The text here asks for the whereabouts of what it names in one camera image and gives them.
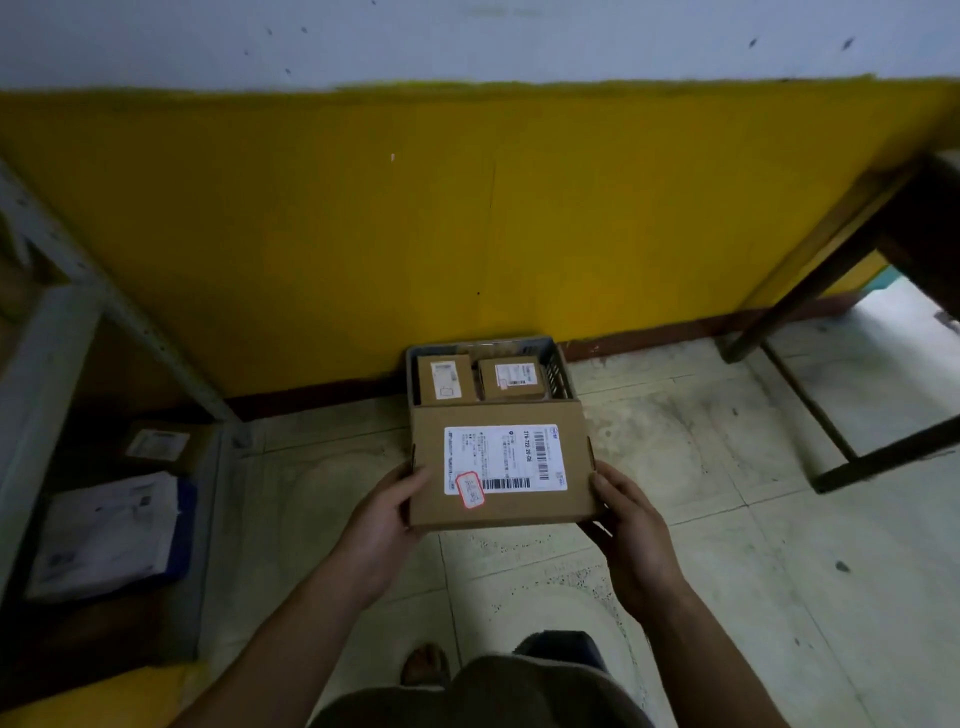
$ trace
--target red stamp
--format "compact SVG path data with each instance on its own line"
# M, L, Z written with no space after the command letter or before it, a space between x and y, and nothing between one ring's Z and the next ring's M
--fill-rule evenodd
M460 497L464 500L464 505L467 508L476 508L484 504L480 475L474 471L467 471L457 475L453 482L457 484L457 490L460 491Z

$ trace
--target gray plastic crate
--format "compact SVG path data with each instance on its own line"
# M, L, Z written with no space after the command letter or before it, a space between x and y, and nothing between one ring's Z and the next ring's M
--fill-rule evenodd
M570 381L570 375L566 370L564 353L560 351L557 343L550 336L526 336L519 339L466 341L459 344L423 344L410 347L406 353L407 405L409 407L412 408L420 404L420 378L417 376L416 369L417 357L458 353L468 354L471 365L476 364L481 359L535 356L546 376L550 399L577 399L573 382Z

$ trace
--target foot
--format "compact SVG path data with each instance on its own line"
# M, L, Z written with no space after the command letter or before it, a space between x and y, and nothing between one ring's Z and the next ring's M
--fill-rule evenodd
M400 685L406 688L445 688L449 684L450 665L444 651L433 643L424 644L411 652L400 673Z

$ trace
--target painted wall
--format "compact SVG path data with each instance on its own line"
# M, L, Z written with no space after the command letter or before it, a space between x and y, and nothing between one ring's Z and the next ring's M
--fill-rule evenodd
M0 153L227 395L733 310L945 82L0 99Z
M0 88L960 74L953 0L7 0Z

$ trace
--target package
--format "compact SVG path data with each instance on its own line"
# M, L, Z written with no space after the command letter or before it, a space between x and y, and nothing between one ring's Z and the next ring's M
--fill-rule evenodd
M468 355L419 356L417 371L421 404L450 405L477 401Z
M413 460L431 481L410 501L417 530L576 522L602 505L578 400L414 407Z
M182 506L187 510L169 473L57 494L43 521L26 598L98 596L166 573Z
M138 420L123 445L122 457L176 475L190 475L200 466L214 425L181 425Z
M535 356L510 356L477 362L483 399L542 400L546 392L543 370Z

